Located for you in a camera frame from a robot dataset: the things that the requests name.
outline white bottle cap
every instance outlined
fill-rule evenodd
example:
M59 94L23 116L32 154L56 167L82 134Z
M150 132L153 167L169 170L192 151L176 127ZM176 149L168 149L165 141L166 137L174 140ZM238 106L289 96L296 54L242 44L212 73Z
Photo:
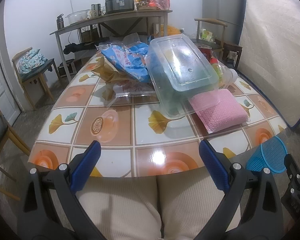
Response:
M237 72L234 69L232 69L232 68L229 68L229 69L230 69L230 71L232 73L232 80L230 81L230 83L234 83L237 80L237 78L238 78L238 74L237 74Z

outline blue mesh basket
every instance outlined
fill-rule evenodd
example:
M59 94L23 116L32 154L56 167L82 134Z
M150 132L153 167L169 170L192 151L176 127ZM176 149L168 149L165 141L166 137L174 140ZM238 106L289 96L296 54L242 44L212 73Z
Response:
M267 167L274 173L284 172L284 157L287 149L278 136L274 136L258 146L246 164L250 171L261 171Z

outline beige pants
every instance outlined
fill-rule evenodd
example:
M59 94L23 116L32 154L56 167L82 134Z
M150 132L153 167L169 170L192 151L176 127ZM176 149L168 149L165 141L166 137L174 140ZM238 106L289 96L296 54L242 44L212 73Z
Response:
M164 239L193 239L208 222L224 193L205 167L141 178L91 177L77 197L108 240L161 238L158 191ZM240 221L238 208L228 229Z

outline silver bolt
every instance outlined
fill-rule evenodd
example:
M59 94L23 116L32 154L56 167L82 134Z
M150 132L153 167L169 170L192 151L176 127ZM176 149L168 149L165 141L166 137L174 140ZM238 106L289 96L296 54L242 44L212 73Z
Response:
M68 168L68 165L65 163L60 164L60 166L59 166L59 170L61 170L61 171L65 171L67 168Z
M234 163L232 164L232 167L235 169L235 170L240 170L241 169L241 165L239 163Z
M32 168L31 170L30 170L30 174L35 174L37 172L37 169L36 168Z
M269 174L270 170L268 168L263 168L263 172L266 173L266 174Z

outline door frame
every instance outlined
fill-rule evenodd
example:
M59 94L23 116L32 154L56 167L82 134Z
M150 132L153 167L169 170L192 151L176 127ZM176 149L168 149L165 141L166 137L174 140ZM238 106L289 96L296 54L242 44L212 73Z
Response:
M0 68L12 97L20 110L24 112L25 110L32 110L32 106L24 95L8 54L4 33L4 1L0 2Z

